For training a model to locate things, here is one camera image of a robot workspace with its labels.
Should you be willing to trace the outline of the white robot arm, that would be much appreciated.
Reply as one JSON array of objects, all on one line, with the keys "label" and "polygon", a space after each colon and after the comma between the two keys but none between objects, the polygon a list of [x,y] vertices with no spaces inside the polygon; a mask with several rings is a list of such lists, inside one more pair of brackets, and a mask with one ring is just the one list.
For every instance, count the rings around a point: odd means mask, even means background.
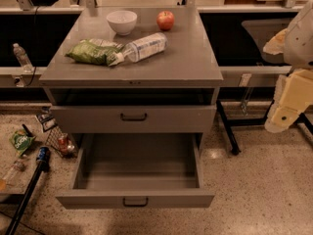
[{"label": "white robot arm", "polygon": [[265,121],[271,133],[287,130],[313,104],[313,1],[308,1],[287,28],[263,47],[267,54],[282,54],[291,65],[288,75],[280,75],[274,103]]}]

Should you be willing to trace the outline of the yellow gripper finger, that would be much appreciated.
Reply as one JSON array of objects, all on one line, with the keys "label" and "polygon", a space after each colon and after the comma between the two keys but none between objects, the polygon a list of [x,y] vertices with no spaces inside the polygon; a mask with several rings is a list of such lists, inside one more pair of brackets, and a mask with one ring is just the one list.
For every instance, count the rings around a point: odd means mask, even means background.
[{"label": "yellow gripper finger", "polygon": [[276,108],[279,107],[283,99],[283,94],[286,88],[286,84],[287,84],[287,77],[285,75],[280,75],[276,82],[275,93],[274,93],[274,98],[273,98],[274,106]]},{"label": "yellow gripper finger", "polygon": [[278,107],[270,109],[264,126],[271,133],[279,133],[287,130],[297,119],[297,112]]}]

